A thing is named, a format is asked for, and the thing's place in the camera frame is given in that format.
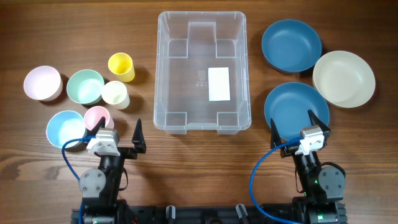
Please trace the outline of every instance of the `white plate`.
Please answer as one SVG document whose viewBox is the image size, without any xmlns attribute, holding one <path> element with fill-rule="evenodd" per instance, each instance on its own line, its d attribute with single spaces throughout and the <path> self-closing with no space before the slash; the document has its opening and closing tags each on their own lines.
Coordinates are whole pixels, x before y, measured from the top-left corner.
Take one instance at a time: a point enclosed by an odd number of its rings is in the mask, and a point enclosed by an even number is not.
<svg viewBox="0 0 398 224">
<path fill-rule="evenodd" d="M 312 81 L 329 103 L 344 108 L 363 105 L 370 100 L 376 87 L 371 67 L 356 54 L 342 50 L 319 59 Z"/>
</svg>

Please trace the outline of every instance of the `yellow cup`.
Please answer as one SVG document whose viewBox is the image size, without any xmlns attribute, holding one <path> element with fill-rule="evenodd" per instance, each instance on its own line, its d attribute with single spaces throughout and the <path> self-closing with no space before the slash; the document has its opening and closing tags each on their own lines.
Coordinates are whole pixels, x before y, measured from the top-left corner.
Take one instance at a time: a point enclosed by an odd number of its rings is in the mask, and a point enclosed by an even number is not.
<svg viewBox="0 0 398 224">
<path fill-rule="evenodd" d="M 129 82 L 136 76 L 132 59 L 125 53 L 116 53 L 112 55 L 108 61 L 108 68 L 122 82 Z"/>
</svg>

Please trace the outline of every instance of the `white cup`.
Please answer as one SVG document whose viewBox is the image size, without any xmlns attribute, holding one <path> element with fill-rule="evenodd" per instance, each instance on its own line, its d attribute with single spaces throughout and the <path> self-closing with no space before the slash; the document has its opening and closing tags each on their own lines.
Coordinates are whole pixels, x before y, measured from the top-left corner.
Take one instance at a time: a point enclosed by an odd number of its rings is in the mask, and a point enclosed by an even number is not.
<svg viewBox="0 0 398 224">
<path fill-rule="evenodd" d="M 111 81 L 105 84 L 102 91 L 102 99 L 118 110 L 126 109 L 130 104 L 127 88 L 119 81 Z"/>
</svg>

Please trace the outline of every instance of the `cup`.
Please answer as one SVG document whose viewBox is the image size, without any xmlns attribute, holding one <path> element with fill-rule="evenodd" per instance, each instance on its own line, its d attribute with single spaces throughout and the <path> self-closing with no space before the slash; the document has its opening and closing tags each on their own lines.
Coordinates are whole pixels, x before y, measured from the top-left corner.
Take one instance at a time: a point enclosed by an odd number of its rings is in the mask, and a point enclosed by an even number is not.
<svg viewBox="0 0 398 224">
<path fill-rule="evenodd" d="M 61 94 L 62 86 L 61 75 L 50 66 L 33 69 L 24 81 L 24 91 L 33 100 L 54 100 Z"/>
<path fill-rule="evenodd" d="M 49 142 L 58 148 L 69 140 L 86 136 L 83 117 L 76 111 L 61 111 L 54 115 L 47 125 L 46 135 Z M 66 147 L 76 146 L 81 142 L 71 142 Z"/>
<path fill-rule="evenodd" d="M 112 55 L 108 61 L 108 68 L 122 82 L 130 82 L 136 76 L 132 59 L 125 53 Z"/>
<path fill-rule="evenodd" d="M 113 119 L 109 111 L 103 106 L 94 106 L 85 113 L 85 125 L 90 131 L 105 117 L 105 128 L 114 128 Z"/>
<path fill-rule="evenodd" d="M 108 82 L 102 91 L 104 101 L 118 110 L 127 108 L 130 104 L 129 93 L 126 86 L 119 81 Z"/>
<path fill-rule="evenodd" d="M 67 93 L 71 100 L 84 105 L 92 105 L 101 100 L 104 78 L 96 71 L 84 69 L 70 77 Z"/>
</svg>

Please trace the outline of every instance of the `green bowl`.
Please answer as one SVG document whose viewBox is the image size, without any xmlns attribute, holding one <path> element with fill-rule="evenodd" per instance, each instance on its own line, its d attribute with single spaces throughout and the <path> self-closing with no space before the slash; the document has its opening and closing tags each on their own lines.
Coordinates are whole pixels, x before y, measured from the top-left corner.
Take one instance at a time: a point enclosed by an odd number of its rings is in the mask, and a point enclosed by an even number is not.
<svg viewBox="0 0 398 224">
<path fill-rule="evenodd" d="M 84 69 L 70 77 L 67 93 L 69 98 L 76 103 L 92 105 L 101 100 L 104 85 L 104 78 L 98 72 Z"/>
</svg>

